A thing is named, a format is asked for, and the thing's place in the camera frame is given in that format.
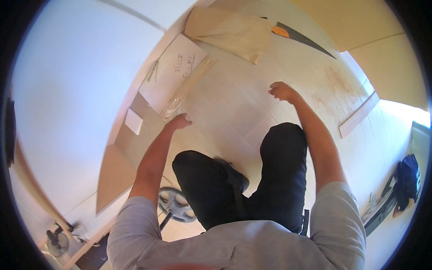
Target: person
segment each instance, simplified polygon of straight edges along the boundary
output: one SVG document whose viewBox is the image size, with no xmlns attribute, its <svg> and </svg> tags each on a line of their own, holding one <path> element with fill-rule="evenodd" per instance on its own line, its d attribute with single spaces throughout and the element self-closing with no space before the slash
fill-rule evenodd
<svg viewBox="0 0 432 270">
<path fill-rule="evenodd" d="M 270 128 L 260 147 L 259 186 L 249 198 L 242 195 L 246 217 L 239 213 L 233 185 L 228 183 L 230 176 L 240 174 L 199 152 L 181 152 L 172 167 L 206 231 L 174 242 L 162 240 L 156 207 L 168 148 L 173 133 L 192 124 L 186 115 L 178 115 L 145 153 L 129 199 L 111 229 L 107 253 L 113 270 L 138 269 L 139 260 L 173 257 L 231 260 L 233 265 L 225 269 L 364 267 L 365 229 L 329 131 L 287 84 L 276 82 L 270 88 L 274 98 L 295 107 L 302 128 L 292 123 Z M 316 177 L 310 237 L 298 234 L 307 147 Z"/>
</svg>

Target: black bag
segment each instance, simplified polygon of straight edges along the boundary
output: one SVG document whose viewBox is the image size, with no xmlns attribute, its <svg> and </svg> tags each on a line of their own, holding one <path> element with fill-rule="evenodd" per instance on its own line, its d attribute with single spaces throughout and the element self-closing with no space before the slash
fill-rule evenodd
<svg viewBox="0 0 432 270">
<path fill-rule="evenodd" d="M 400 210 L 404 211 L 410 198 L 417 202 L 420 192 L 420 167 L 414 154 L 406 156 L 397 164 L 395 178 L 394 194 Z"/>
</svg>

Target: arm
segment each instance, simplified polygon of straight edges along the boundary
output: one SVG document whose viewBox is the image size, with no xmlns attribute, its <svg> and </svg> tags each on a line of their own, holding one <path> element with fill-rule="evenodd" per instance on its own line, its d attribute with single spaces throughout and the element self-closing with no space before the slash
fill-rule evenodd
<svg viewBox="0 0 432 270">
<path fill-rule="evenodd" d="M 313 112 L 304 99 L 291 87 L 283 82 L 270 85 L 269 93 L 274 98 L 286 100 L 294 105 L 306 134 L 315 168 L 317 193 L 326 184 L 333 181 L 347 183 L 339 159 L 336 145 L 321 119 Z"/>
<path fill-rule="evenodd" d="M 180 114 L 165 125 L 161 133 L 150 144 L 138 166 L 137 177 L 130 190 L 129 198 L 143 196 L 157 206 L 162 173 L 165 168 L 172 135 L 177 129 L 182 129 L 191 124 L 191 121 L 186 120 L 186 114 Z"/>
</svg>

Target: fist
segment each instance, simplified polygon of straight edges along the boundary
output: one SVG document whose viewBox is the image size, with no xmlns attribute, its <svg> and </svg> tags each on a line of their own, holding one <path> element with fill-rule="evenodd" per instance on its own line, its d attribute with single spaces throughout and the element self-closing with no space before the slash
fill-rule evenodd
<svg viewBox="0 0 432 270">
<path fill-rule="evenodd" d="M 296 99 L 300 97 L 300 95 L 291 87 L 289 87 L 284 82 L 275 82 L 270 85 L 269 93 L 273 95 L 274 98 L 278 98 L 279 100 L 286 100 L 290 104 L 292 104 Z"/>
<path fill-rule="evenodd" d="M 190 126 L 192 124 L 192 121 L 188 121 L 186 120 L 186 116 L 187 114 L 179 114 L 176 117 L 174 117 L 168 124 L 166 124 L 167 126 L 170 126 L 174 129 L 182 129 L 185 128 L 187 126 Z"/>
</svg>

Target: white paper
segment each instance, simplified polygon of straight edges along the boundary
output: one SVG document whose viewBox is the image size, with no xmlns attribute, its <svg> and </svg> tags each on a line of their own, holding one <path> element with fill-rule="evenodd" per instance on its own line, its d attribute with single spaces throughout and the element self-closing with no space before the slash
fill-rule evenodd
<svg viewBox="0 0 432 270">
<path fill-rule="evenodd" d="M 139 92 L 159 114 L 177 89 L 208 55 L 179 34 L 153 66 Z"/>
<path fill-rule="evenodd" d="M 127 111 L 126 120 L 124 123 L 136 134 L 140 134 L 143 119 L 130 108 Z"/>
</svg>

